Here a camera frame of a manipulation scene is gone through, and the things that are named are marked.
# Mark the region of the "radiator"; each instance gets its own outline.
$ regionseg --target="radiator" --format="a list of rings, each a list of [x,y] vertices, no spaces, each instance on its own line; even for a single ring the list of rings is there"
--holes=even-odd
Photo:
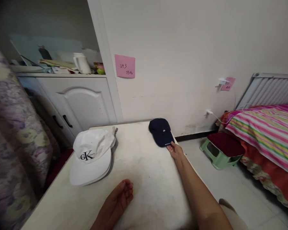
[[[275,104],[288,104],[288,74],[255,73],[236,109]]]

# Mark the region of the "table surface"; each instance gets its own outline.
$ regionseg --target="table surface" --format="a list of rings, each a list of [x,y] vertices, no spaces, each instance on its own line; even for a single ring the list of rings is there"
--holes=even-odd
[[[174,160],[158,147],[149,121],[114,125],[118,147],[111,173],[87,186],[72,186],[72,155],[38,203],[22,230],[88,230],[103,202],[123,179],[134,183],[134,199],[116,229],[178,229],[191,223],[191,212]],[[111,126],[103,128],[112,132]]]

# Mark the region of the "red cushion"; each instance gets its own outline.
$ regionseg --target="red cushion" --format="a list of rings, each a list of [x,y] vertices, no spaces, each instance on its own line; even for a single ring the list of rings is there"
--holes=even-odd
[[[207,138],[228,157],[236,157],[245,153],[245,149],[239,141],[226,133],[210,134]]]

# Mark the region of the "cabinet door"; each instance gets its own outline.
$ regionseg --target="cabinet door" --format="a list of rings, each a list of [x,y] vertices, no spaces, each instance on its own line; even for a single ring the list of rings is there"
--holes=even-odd
[[[51,127],[51,130],[55,131],[58,136],[62,135],[60,134],[60,132],[63,133],[69,142],[69,146],[73,146],[75,136],[70,131],[64,119],[60,116],[58,111],[55,109],[49,97],[47,96],[43,88],[40,86],[40,84],[38,83],[37,79],[33,77],[18,77],[18,79],[24,88],[27,88],[30,92],[34,93],[34,95],[37,97],[39,102],[45,108],[46,112],[50,115],[52,119],[51,124],[54,126],[54,127]]]
[[[38,78],[76,136],[90,127],[116,123],[106,78]]]

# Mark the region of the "tiled floor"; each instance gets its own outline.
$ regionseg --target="tiled floor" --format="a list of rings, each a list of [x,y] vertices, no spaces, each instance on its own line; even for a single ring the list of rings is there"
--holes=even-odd
[[[179,142],[216,200],[226,199],[249,229],[288,230],[288,208],[264,189],[243,164],[216,170],[199,146],[205,138]]]

